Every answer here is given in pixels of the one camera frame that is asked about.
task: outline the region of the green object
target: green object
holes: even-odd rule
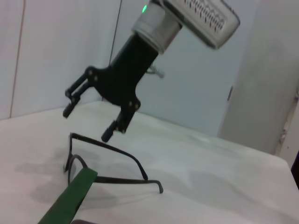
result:
[[[38,224],[70,224],[97,175],[83,168]]]
[[[142,13],[145,12],[145,10],[146,10],[147,7],[148,7],[147,5],[143,7]]]

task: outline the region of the silver cylindrical joint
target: silver cylindrical joint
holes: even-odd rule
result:
[[[180,24],[162,7],[155,3],[149,3],[132,31],[160,54],[163,54],[180,31]]]

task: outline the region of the eyeglasses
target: eyeglasses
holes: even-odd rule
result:
[[[131,154],[126,153],[118,148],[112,147],[110,145],[107,145],[105,143],[99,142],[97,140],[94,139],[90,139],[88,137],[76,134],[76,133],[71,133],[69,136],[69,152],[68,152],[68,157],[67,157],[67,161],[66,164],[64,166],[64,172],[68,172],[68,185],[70,185],[71,183],[71,167],[74,163],[74,160],[77,159],[80,161],[80,163],[82,164],[83,168],[88,168],[86,162],[82,159],[81,156],[77,155],[77,154],[72,154],[72,139],[76,139],[79,141],[83,141],[83,142],[87,142],[89,144],[93,144],[96,146],[100,146],[102,148],[106,148],[109,150],[112,150],[114,152],[123,154],[125,156],[128,156],[130,158],[132,158],[138,165],[142,177],[144,180],[132,180],[132,179],[122,179],[122,178],[113,178],[113,177],[104,177],[104,176],[98,176],[96,178],[96,180],[94,181],[94,183],[111,183],[111,184],[150,184],[150,183],[156,183],[159,186],[159,191],[160,194],[163,193],[164,189],[162,187],[162,184],[160,183],[160,181],[154,181],[154,180],[149,180],[145,170],[143,169],[141,163]]]

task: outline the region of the white table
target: white table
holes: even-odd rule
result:
[[[70,132],[100,136],[119,113],[104,102],[0,122],[0,223],[35,224],[66,188],[62,172]],[[299,191],[277,157],[136,114],[110,145],[139,159],[155,184],[94,184],[76,218],[98,224],[297,224]],[[79,141],[99,175],[142,179],[126,156]]]

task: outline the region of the robotic arm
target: robotic arm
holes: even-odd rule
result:
[[[68,118],[90,87],[121,107],[116,120],[102,135],[108,142],[114,131],[125,133],[140,108],[136,86],[159,54],[163,54],[182,26],[187,26],[207,46],[220,48],[240,25],[237,14],[223,0],[152,0],[132,28],[133,34],[105,69],[88,67],[65,91],[71,103]]]

